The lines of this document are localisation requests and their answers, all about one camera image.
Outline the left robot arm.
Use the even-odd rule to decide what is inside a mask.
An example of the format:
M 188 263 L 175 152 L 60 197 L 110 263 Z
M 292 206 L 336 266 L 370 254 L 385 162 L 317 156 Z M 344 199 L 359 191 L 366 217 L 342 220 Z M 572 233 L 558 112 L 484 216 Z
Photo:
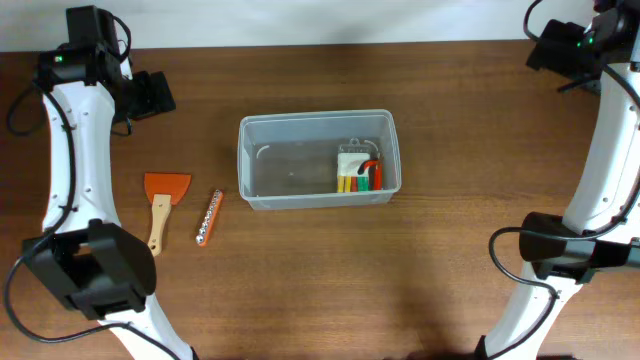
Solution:
M 110 331 L 136 359 L 192 359 L 156 297 L 154 246 L 121 226 L 110 138 L 116 123 L 175 109 L 161 72 L 133 72 L 131 33 L 93 5 L 66 12 L 68 39 L 38 57 L 33 84 L 47 112 L 50 193 L 42 233 L 26 240 L 27 266 L 95 332 Z

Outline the clear case of coloured bits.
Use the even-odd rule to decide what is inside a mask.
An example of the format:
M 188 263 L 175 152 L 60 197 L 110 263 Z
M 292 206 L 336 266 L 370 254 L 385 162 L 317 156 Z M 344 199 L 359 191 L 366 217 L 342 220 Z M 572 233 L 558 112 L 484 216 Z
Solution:
M 368 174 L 359 177 L 357 168 L 362 162 L 374 158 L 382 162 L 379 148 L 371 140 L 360 141 L 358 138 L 351 138 L 347 144 L 341 144 L 337 154 L 337 192 L 373 191 L 368 189 Z

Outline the red black cutting pliers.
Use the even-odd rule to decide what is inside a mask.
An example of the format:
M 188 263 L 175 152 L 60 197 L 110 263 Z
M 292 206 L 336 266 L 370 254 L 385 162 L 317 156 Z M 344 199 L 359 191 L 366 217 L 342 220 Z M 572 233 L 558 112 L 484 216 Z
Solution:
M 370 159 L 362 162 L 357 168 L 359 177 L 367 173 L 369 176 L 368 189 L 378 191 L 382 189 L 382 162 L 377 159 Z

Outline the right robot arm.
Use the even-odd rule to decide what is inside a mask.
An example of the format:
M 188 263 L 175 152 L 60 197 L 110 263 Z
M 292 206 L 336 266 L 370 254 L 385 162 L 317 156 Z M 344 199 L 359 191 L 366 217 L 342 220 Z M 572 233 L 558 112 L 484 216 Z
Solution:
M 535 359 L 566 303 L 599 272 L 639 267 L 639 0 L 597 1 L 586 27 L 550 20 L 527 59 L 600 96 L 585 167 L 563 215 L 529 213 L 488 242 L 516 282 L 475 359 Z

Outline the orange socket rail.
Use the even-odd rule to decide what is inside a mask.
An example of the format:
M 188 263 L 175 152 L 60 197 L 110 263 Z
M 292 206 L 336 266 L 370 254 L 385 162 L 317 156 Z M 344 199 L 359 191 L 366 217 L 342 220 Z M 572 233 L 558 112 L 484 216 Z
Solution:
M 211 200 L 207 206 L 204 217 L 196 234 L 195 241 L 198 246 L 205 247 L 208 244 L 214 232 L 215 221 L 218 216 L 223 199 L 224 193 L 221 190 L 216 189 L 213 192 Z

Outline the clear plastic container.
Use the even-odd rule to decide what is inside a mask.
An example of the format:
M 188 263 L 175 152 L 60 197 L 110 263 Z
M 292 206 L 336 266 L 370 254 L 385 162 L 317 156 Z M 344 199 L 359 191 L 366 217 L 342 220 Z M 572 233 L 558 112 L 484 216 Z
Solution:
M 338 191 L 338 154 L 360 150 L 381 165 L 381 188 Z M 384 204 L 402 185 L 393 116 L 383 109 L 247 116 L 237 151 L 241 197 L 255 210 Z

